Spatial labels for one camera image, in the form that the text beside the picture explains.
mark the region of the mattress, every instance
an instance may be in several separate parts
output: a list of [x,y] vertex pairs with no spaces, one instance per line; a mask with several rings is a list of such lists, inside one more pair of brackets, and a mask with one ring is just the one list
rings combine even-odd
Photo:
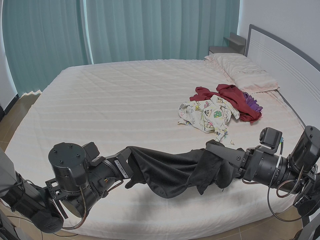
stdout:
[[[195,87],[215,90],[232,80],[211,62],[202,60],[147,60],[76,66],[63,70],[43,91],[22,120],[6,154],[17,172],[39,186],[54,178],[48,152],[54,144],[93,141],[102,156],[126,146],[140,146],[172,154],[205,147],[210,133],[178,125],[178,108],[195,94]],[[257,122],[228,123],[233,148],[255,147],[260,131],[283,132],[283,153],[294,148],[303,128],[276,91],[253,94],[263,106]],[[203,195],[196,187],[164,199],[147,185],[125,189],[124,184],[98,201],[85,223],[71,232],[130,240],[193,239],[218,234],[271,216],[266,186],[245,185],[234,179],[222,191],[209,186]],[[294,196],[279,199],[275,212],[292,205]],[[64,226],[79,222],[70,215]]]

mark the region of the purple garment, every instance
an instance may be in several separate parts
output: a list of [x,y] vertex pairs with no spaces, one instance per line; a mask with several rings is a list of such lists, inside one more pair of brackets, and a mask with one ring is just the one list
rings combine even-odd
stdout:
[[257,112],[261,112],[263,107],[261,107],[261,106],[259,106],[259,104],[257,104],[256,99],[254,99],[251,95],[249,95],[246,92],[243,93],[243,96],[245,97],[245,102],[249,105],[250,108],[252,108],[253,110],[255,110]]

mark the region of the floor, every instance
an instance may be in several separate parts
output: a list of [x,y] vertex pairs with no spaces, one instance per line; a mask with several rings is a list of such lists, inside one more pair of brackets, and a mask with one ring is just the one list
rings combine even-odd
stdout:
[[[21,123],[22,119],[27,114],[30,107],[34,104],[38,95],[24,95],[12,107],[10,112],[0,122],[0,148],[6,150],[15,130]],[[18,212],[12,213],[9,208],[0,203],[0,209],[8,216],[17,216],[18,218],[10,218],[15,226],[21,227],[34,240],[41,240],[41,232]],[[287,220],[298,218],[299,214],[293,206],[281,214],[281,217]],[[282,222],[274,216],[265,218],[244,226],[234,228],[221,234],[199,238],[197,240],[289,240],[293,238],[298,230],[302,228],[301,220],[296,222]],[[91,236],[77,235],[72,236],[72,233],[60,231],[57,234],[66,236],[74,240],[98,240]],[[43,233],[44,240],[61,239],[53,234]]]

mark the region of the white headboard panel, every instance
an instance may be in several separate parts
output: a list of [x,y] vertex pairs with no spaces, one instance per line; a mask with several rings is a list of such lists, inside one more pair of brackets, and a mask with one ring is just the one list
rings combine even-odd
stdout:
[[320,64],[285,40],[250,25],[245,54],[275,79],[306,125],[320,129]]

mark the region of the teal curtain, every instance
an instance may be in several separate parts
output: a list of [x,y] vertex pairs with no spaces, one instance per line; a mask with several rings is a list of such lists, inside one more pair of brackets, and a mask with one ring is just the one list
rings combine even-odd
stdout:
[[21,95],[90,63],[202,59],[237,32],[240,0],[4,0],[3,38]]

